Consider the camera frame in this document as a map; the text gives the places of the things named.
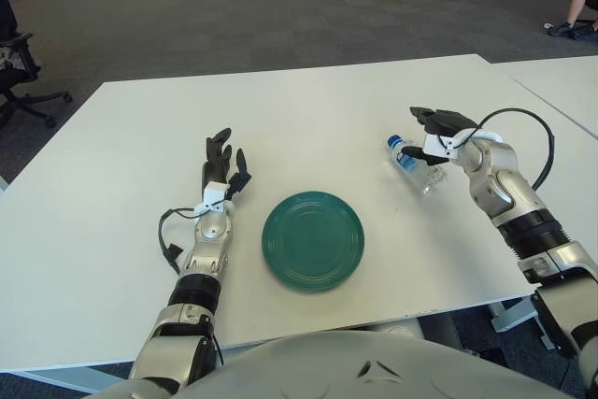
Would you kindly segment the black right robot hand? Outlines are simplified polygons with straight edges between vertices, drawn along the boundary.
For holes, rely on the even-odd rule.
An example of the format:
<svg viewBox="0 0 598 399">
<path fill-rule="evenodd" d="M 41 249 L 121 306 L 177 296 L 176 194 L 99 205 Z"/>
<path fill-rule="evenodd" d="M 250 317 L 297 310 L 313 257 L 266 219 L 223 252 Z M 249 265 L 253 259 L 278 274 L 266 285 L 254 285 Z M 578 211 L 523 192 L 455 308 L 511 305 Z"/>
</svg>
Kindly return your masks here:
<svg viewBox="0 0 598 399">
<path fill-rule="evenodd" d="M 404 145 L 401 152 L 428 166 L 456 160 L 457 147 L 465 141 L 467 131 L 477 129 L 474 121 L 455 111 L 428 107 L 410 107 L 409 111 L 423 126 L 426 136 L 422 147 Z"/>
</svg>

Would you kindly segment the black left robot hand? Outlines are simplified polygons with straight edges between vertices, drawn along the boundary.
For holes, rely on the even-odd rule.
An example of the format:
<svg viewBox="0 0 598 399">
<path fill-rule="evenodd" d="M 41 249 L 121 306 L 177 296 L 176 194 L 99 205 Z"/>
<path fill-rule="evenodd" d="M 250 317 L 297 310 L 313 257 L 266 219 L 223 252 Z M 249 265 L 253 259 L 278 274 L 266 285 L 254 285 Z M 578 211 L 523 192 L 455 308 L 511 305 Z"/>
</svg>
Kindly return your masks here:
<svg viewBox="0 0 598 399">
<path fill-rule="evenodd" d="M 206 139 L 206 161 L 203 165 L 202 187 L 205 188 L 209 182 L 225 184 L 223 199 L 230 201 L 236 193 L 241 192 L 251 180 L 251 174 L 247 168 L 247 162 L 242 149 L 238 149 L 235 155 L 237 171 L 227 178 L 231 166 L 233 148 L 226 142 L 230 138 L 232 130 L 224 128 L 212 137 Z"/>
</svg>

